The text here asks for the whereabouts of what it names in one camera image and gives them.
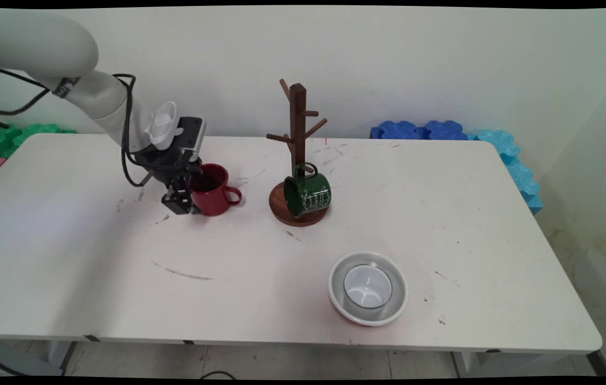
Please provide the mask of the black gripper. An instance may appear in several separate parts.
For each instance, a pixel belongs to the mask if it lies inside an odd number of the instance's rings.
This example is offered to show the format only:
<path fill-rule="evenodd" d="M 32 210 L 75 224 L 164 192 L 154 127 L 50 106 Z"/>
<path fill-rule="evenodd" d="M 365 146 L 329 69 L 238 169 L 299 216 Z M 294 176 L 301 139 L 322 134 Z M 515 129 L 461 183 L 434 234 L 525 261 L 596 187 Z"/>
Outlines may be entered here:
<path fill-rule="evenodd" d="M 202 159 L 191 149 L 169 147 L 156 150 L 151 147 L 133 155 L 137 165 L 153 172 L 154 178 L 166 185 L 162 203 L 177 215 L 199 214 L 191 193 L 205 191 Z"/>

